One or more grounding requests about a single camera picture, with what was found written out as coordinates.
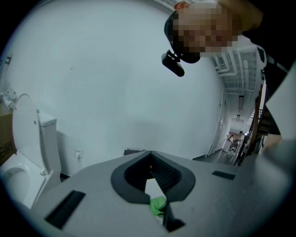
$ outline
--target wall outlet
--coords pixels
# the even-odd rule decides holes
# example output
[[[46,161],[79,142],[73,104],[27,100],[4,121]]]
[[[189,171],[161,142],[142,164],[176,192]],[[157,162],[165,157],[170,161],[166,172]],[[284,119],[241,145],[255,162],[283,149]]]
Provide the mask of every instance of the wall outlet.
[[[75,149],[74,150],[74,156],[76,158],[83,159],[83,150]]]

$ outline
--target toilet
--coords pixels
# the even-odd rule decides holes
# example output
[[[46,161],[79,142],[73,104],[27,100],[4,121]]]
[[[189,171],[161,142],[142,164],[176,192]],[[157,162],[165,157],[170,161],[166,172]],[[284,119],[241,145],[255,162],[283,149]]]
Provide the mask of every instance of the toilet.
[[[12,132],[17,153],[0,167],[0,175],[11,198],[31,209],[61,183],[56,118],[37,110],[23,94],[13,110]]]

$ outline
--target black slot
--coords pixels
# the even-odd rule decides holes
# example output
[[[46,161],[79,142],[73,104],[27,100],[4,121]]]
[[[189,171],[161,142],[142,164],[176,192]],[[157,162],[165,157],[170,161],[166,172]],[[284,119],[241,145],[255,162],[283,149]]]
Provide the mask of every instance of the black slot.
[[[61,229],[68,221],[76,207],[79,205],[85,193],[72,191],[45,219],[56,228]]]
[[[229,173],[224,173],[222,171],[214,171],[212,173],[212,175],[216,175],[216,176],[219,176],[221,178],[224,178],[224,179],[228,179],[228,180],[233,180],[235,178],[235,175],[233,174],[229,174]]]

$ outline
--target camera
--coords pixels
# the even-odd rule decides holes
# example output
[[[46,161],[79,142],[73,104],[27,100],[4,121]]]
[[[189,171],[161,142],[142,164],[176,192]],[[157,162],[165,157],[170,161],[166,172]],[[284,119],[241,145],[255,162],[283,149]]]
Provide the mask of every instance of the camera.
[[[170,69],[177,76],[184,76],[185,71],[179,63],[180,59],[170,50],[168,50],[165,54],[161,56],[161,62],[165,67]]]

